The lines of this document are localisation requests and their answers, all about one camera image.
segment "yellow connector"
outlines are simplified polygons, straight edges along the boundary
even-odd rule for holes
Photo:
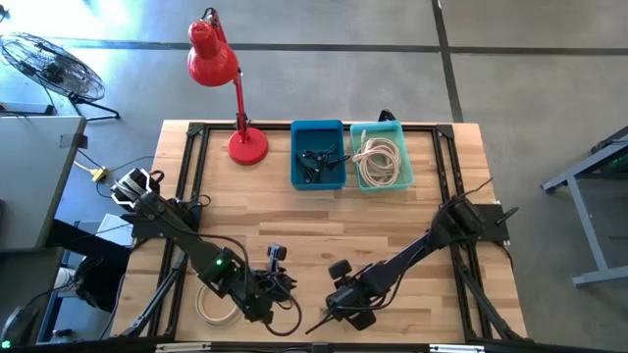
[[[81,168],[82,170],[89,172],[91,174],[91,181],[94,181],[94,182],[104,180],[107,177],[107,173],[109,172],[104,167],[91,170],[90,168],[80,164],[77,161],[75,161],[75,164],[77,165],[77,167]]]

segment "red desk lamp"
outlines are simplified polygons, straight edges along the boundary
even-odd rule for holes
[[[189,27],[192,48],[187,56],[189,75],[198,83],[210,87],[234,82],[237,97],[237,131],[229,139],[228,151],[234,161],[242,165],[253,165],[266,156],[268,140],[261,130],[248,127],[244,113],[241,71],[236,53],[227,44],[227,38],[213,8],[205,10],[200,21]]]

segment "gray floor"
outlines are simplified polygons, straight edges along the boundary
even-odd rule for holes
[[[206,1],[17,1],[0,30],[44,36],[186,42]],[[450,45],[626,48],[620,0],[442,0]],[[227,37],[239,43],[438,45],[428,0],[219,0]],[[88,154],[107,167],[151,155],[165,119],[232,119],[233,88],[189,78],[185,51],[74,49],[105,80],[101,101],[120,122],[90,124]],[[238,52],[249,118],[374,120],[382,108],[403,121],[451,122],[439,54]],[[465,122],[479,123],[498,199],[521,209],[509,221],[517,287],[529,334],[541,342],[628,347],[628,280],[575,289],[571,276],[593,257],[570,195],[539,184],[585,157],[628,124],[628,57],[452,55]],[[46,102],[41,88],[0,66],[0,100]],[[72,107],[55,96],[63,113]],[[85,113],[95,113],[85,109]],[[148,167],[150,161],[138,163]],[[118,207],[73,170],[58,217],[99,220]],[[587,183],[583,193],[607,205]],[[601,211],[592,211],[604,225]],[[607,236],[608,231],[600,231]],[[628,242],[606,254],[621,263]]]

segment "wooden tabletop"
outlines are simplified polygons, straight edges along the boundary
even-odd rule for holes
[[[162,170],[162,196],[173,197],[189,121],[165,121],[153,170]],[[490,177],[480,129],[475,124],[454,124],[455,143],[465,188],[470,190]],[[270,150],[255,166],[239,166],[227,153],[230,131],[212,131],[205,160],[201,194],[211,196],[203,209],[201,232],[232,236],[246,246],[252,268],[264,268],[266,248],[279,243],[288,248],[284,266],[298,280],[293,295],[303,308],[303,323],[288,337],[276,337],[260,323],[241,318],[230,328],[212,328],[196,315],[194,300],[200,280],[187,269],[177,340],[213,341],[330,341],[330,342],[462,342],[462,328],[449,251],[437,251],[405,275],[391,306],[377,313],[377,322],[363,330],[349,323],[332,321],[309,335],[305,331],[325,314],[325,297],[334,291],[328,267],[347,259],[356,271],[370,263],[386,260],[429,226],[441,194],[436,174],[432,138],[426,132],[406,132],[405,141],[414,169],[414,185],[403,191],[364,194],[356,183],[355,168],[347,165],[347,182],[342,190],[296,191],[290,183],[289,131],[267,131]],[[186,195],[192,188],[200,139],[192,152]],[[349,141],[345,137],[345,149]],[[450,171],[449,157],[444,158]],[[475,203],[495,201],[493,186],[469,196]],[[141,313],[156,287],[164,241],[153,239],[131,255],[112,333],[120,333]],[[515,282],[508,258],[491,243],[477,247],[487,296],[499,313],[519,334],[526,335]],[[164,306],[162,323],[168,318],[170,298]],[[474,328],[479,332],[477,305],[469,300]],[[210,293],[205,309],[212,317],[227,314],[233,307],[229,297]],[[274,305],[275,330],[290,329],[294,310]]]

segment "blue bin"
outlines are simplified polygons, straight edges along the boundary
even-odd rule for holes
[[[301,153],[303,150],[324,151],[337,143],[337,156],[332,158],[340,158],[344,154],[344,135],[341,121],[295,121],[290,125],[290,136],[290,180],[295,189],[338,190],[344,186],[346,182],[345,163],[340,163],[331,171],[325,171],[321,183],[307,183],[295,156],[296,153]]]
[[[363,192],[376,192],[384,190],[402,190],[410,187],[414,183],[414,172],[412,171],[412,164],[410,163],[408,150],[405,146],[403,127],[401,124],[397,121],[386,121],[351,125],[349,134],[353,155],[357,154],[357,150],[360,149],[360,146],[362,145],[361,140],[363,130],[366,130],[367,138],[384,137],[394,142],[394,144],[399,148],[401,167],[399,169],[399,177],[394,184],[388,186],[370,186],[360,177],[360,171],[356,163],[355,173],[357,174],[357,183],[360,186],[360,190]]]

